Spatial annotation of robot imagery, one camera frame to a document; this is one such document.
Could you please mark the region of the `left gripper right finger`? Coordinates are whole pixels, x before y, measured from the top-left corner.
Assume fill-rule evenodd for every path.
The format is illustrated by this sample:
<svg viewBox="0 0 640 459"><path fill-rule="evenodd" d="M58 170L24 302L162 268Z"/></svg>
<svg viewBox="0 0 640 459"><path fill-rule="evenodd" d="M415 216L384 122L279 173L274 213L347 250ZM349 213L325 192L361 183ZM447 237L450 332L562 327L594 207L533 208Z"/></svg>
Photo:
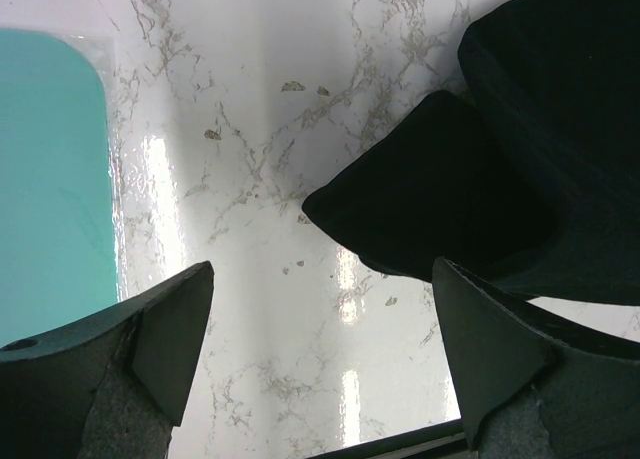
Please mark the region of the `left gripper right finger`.
<svg viewBox="0 0 640 459"><path fill-rule="evenodd" d="M479 457L638 457L638 343L515 298L444 258L432 285Z"/></svg>

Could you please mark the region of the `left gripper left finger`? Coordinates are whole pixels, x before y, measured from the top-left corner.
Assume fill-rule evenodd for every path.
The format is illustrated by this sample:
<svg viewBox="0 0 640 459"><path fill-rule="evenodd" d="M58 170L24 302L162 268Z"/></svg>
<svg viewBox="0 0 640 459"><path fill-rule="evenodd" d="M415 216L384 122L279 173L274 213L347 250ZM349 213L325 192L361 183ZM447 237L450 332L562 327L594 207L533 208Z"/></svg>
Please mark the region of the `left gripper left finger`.
<svg viewBox="0 0 640 459"><path fill-rule="evenodd" d="M214 292L197 263L147 291L1 349L4 458L165 458Z"/></svg>

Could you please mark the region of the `black t shirt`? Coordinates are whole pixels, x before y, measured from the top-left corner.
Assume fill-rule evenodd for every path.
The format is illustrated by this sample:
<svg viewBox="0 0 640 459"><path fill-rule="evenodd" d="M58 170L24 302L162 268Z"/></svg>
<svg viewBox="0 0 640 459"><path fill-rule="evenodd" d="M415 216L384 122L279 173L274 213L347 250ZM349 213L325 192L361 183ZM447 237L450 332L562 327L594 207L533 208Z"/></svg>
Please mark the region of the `black t shirt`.
<svg viewBox="0 0 640 459"><path fill-rule="evenodd" d="M639 0L510 0L458 60L470 99L426 96L304 214L385 274L637 305Z"/></svg>

